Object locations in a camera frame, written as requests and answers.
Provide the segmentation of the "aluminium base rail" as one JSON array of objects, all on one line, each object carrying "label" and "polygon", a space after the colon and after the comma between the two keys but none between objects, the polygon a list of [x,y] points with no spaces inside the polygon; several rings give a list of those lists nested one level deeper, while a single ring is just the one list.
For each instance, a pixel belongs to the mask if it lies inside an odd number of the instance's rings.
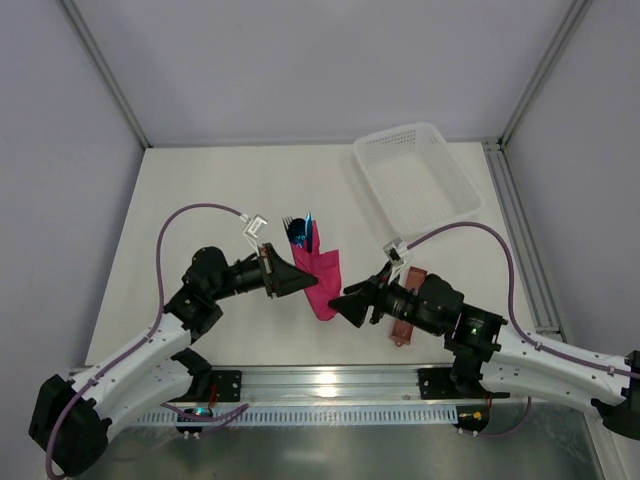
[{"label": "aluminium base rail", "polygon": [[419,368],[434,365],[232,366],[241,370],[241,402],[422,400]]}]

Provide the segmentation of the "left aluminium frame post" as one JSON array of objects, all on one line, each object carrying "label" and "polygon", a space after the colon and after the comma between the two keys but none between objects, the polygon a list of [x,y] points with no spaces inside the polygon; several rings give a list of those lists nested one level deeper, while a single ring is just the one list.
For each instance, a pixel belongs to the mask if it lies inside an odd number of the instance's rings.
[{"label": "left aluminium frame post", "polygon": [[77,3],[72,0],[60,0],[57,1],[57,4],[132,135],[136,138],[142,149],[146,150],[151,148],[151,142],[137,119]]}]

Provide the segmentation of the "controller board black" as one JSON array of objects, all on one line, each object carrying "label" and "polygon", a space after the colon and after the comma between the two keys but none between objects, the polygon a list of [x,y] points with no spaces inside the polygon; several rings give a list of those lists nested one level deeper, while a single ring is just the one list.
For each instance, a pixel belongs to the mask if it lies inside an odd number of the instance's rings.
[{"label": "controller board black", "polygon": [[468,434],[478,437],[482,434],[490,421],[488,411],[459,412],[453,427],[458,434]]},{"label": "controller board black", "polygon": [[188,408],[182,416],[177,417],[176,430],[185,440],[190,438],[198,439],[203,432],[203,426],[190,426],[190,423],[203,423],[207,425],[213,418],[213,411],[210,408],[196,407]]}]

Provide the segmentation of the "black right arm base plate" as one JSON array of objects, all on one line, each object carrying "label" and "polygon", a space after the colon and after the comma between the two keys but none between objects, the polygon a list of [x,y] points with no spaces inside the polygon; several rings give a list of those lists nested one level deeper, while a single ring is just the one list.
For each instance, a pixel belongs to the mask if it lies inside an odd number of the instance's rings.
[{"label": "black right arm base plate", "polygon": [[485,389],[480,372],[463,373],[453,366],[436,366],[417,370],[418,388],[422,400],[453,400],[491,398],[506,399],[508,392]]}]

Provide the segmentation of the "right side aluminium rail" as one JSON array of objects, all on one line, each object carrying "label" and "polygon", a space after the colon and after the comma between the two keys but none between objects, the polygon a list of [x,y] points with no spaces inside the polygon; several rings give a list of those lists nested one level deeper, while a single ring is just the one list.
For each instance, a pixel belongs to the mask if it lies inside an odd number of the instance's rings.
[{"label": "right side aluminium rail", "polygon": [[560,315],[526,218],[507,155],[495,138],[482,148],[512,245],[521,283],[538,333],[562,336]]}]

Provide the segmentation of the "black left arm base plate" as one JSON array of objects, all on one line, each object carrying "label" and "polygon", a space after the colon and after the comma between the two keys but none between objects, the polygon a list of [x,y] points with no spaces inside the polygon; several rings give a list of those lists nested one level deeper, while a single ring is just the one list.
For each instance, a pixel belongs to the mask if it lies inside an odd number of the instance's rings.
[{"label": "black left arm base plate", "polygon": [[197,373],[187,392],[173,402],[237,403],[242,388],[241,370],[209,369]]}]

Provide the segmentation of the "white plastic basket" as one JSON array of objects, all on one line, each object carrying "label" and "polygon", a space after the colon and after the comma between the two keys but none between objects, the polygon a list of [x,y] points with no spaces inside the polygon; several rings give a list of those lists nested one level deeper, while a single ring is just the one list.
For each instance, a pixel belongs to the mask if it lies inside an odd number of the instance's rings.
[{"label": "white plastic basket", "polygon": [[484,198],[439,130],[419,122],[353,143],[354,159],[392,229],[409,238],[477,218]]}]

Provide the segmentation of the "pink paper napkin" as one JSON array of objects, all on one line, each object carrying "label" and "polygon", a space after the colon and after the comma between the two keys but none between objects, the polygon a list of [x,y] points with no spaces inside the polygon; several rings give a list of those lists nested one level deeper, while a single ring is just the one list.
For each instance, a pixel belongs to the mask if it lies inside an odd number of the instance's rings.
[{"label": "pink paper napkin", "polygon": [[315,220],[312,221],[312,228],[312,252],[295,245],[291,246],[291,251],[295,266],[318,280],[316,285],[305,288],[304,293],[316,318],[326,322],[337,314],[329,306],[329,302],[339,297],[342,291],[340,252],[337,249],[321,252],[319,229]]}]

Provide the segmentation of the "left controller board black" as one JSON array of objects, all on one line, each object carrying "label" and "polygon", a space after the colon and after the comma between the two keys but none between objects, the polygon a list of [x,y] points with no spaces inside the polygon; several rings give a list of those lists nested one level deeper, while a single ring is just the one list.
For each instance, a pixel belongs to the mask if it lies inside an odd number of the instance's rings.
[{"label": "left controller board black", "polygon": [[203,423],[207,425],[213,418],[213,411],[210,408],[196,407],[188,408],[182,416],[177,417],[176,430],[185,440],[190,438],[198,439],[203,432],[203,426],[190,426],[190,423]]}]

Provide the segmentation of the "right aluminium frame post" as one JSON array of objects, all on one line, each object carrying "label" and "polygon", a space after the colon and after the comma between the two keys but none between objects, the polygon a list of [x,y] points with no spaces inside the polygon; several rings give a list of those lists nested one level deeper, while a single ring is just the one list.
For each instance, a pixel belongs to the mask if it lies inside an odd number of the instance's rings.
[{"label": "right aluminium frame post", "polygon": [[573,0],[569,3],[567,11],[563,14],[498,138],[498,144],[502,149],[505,149],[513,140],[534,100],[542,92],[592,4],[592,0]]}]

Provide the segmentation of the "blue metallic fork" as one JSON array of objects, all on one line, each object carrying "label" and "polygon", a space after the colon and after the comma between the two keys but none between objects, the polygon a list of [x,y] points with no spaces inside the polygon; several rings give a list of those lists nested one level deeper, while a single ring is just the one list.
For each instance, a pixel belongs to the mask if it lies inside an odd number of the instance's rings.
[{"label": "blue metallic fork", "polygon": [[285,229],[285,233],[287,235],[288,238],[292,237],[292,230],[291,230],[291,222],[292,222],[293,218],[290,216],[285,216],[282,218],[282,222],[283,222],[283,227]]}]

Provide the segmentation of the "aluminium frame post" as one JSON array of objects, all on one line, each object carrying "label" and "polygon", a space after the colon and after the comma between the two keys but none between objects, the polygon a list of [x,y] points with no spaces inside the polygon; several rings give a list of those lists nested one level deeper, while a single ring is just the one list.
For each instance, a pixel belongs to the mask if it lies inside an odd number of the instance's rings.
[{"label": "aluminium frame post", "polygon": [[513,140],[534,100],[542,92],[592,4],[592,0],[573,0],[569,3],[567,11],[563,14],[498,138],[498,144],[502,149],[505,149]]},{"label": "aluminium frame post", "polygon": [[146,150],[151,148],[151,142],[137,119],[77,3],[72,0],[60,0],[57,1],[57,4],[132,135],[136,138],[142,149]]}]

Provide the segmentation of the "brown utensil tray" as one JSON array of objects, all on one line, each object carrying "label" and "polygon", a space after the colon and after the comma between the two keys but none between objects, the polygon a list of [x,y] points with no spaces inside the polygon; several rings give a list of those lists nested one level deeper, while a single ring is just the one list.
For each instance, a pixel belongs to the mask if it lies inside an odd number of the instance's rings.
[{"label": "brown utensil tray", "polygon": [[[427,271],[411,266],[405,275],[404,287],[409,290],[418,290],[426,279]],[[411,344],[413,326],[400,319],[395,319],[391,328],[389,339],[398,348]]]}]

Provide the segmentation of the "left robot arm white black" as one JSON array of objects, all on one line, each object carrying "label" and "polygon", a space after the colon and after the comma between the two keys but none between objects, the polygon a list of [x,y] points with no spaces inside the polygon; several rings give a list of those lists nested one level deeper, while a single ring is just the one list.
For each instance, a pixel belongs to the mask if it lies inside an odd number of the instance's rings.
[{"label": "left robot arm white black", "polygon": [[122,429],[155,406],[207,396],[214,370],[191,346],[222,317],[220,300],[257,289],[283,297],[318,280],[263,244],[234,264],[220,249],[202,248],[182,282],[138,338],[70,379],[54,375],[43,383],[28,434],[45,451],[51,478],[84,473]]}]

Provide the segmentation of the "right controller board black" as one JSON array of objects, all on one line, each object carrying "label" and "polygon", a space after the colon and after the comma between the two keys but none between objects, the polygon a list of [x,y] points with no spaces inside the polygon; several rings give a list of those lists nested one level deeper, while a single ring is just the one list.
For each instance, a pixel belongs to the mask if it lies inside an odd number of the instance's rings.
[{"label": "right controller board black", "polygon": [[488,411],[459,412],[453,427],[458,434],[468,434],[478,437],[482,434],[490,421]]}]

